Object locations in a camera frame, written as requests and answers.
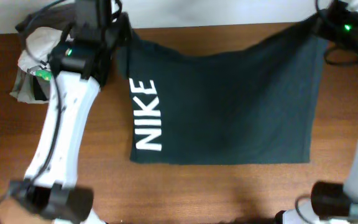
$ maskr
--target wooden table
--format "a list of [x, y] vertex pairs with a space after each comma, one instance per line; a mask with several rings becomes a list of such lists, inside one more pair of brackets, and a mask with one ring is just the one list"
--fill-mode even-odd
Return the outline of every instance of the wooden table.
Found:
[[[256, 44], [289, 24], [138, 30], [144, 39], [184, 54], [208, 55]], [[15, 35], [0, 35], [0, 195], [23, 177], [34, 155], [47, 105], [18, 103], [9, 92], [20, 54]], [[317, 180], [343, 182], [358, 135], [358, 67], [325, 66], [309, 164], [246, 166], [138, 165], [132, 139], [129, 85], [111, 75], [90, 111], [78, 183], [95, 191], [94, 208], [111, 223], [217, 223], [268, 218], [293, 208]], [[4, 223], [43, 223], [14, 202]]]

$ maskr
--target wall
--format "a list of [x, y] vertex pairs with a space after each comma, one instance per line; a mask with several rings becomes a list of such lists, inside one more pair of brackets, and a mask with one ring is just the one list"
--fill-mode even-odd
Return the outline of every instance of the wall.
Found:
[[[314, 0], [122, 0], [134, 28], [295, 22], [315, 10]], [[53, 0], [0, 0], [0, 34]], [[321, 6], [330, 0], [321, 0]]]

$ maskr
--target table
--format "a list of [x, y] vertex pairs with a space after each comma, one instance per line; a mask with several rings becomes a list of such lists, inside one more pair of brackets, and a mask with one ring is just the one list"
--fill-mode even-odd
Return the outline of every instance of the table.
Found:
[[[147, 40], [189, 55], [239, 50], [290, 24], [141, 29]], [[18, 103], [9, 92], [20, 54], [14, 34], [0, 35], [0, 195], [21, 179], [34, 155], [47, 105]], [[337, 59], [351, 56], [337, 54]], [[293, 208], [317, 180], [343, 182], [358, 136], [358, 67], [324, 66], [309, 164], [246, 166], [138, 165], [132, 139], [129, 84], [111, 73], [90, 111], [80, 149], [78, 184], [95, 191], [94, 208], [110, 223], [218, 223], [273, 217]], [[4, 223], [48, 223], [12, 200]]]

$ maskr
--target white lettering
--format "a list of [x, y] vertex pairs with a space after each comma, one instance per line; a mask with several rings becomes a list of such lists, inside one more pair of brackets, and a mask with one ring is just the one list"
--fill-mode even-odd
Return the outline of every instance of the white lettering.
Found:
[[161, 126], [160, 119], [136, 119], [135, 125]]
[[161, 144], [149, 143], [151, 140], [161, 136], [161, 129], [135, 129], [135, 134], [149, 135], [136, 143], [137, 149], [161, 151]]
[[143, 82], [139, 81], [140, 87], [136, 87], [134, 84], [134, 80], [129, 78], [129, 86], [131, 87], [131, 92], [133, 92], [133, 93], [144, 93], [146, 95], [149, 95], [149, 94], [156, 95], [157, 90], [155, 89], [153, 80], [150, 80], [150, 85], [152, 86], [151, 88], [145, 89]]
[[160, 110], [153, 110], [160, 103], [157, 96], [147, 106], [144, 105], [138, 97], [134, 96], [133, 99], [139, 105], [139, 107], [142, 108], [142, 110], [135, 110], [134, 116], [161, 116]]

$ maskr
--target green light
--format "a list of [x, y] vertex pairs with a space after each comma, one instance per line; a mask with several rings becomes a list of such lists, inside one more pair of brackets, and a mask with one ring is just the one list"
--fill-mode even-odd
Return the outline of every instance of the green light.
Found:
[[350, 31], [351, 29], [352, 29], [352, 26], [347, 25], [347, 24], [345, 25], [345, 30], [346, 30], [346, 31]]

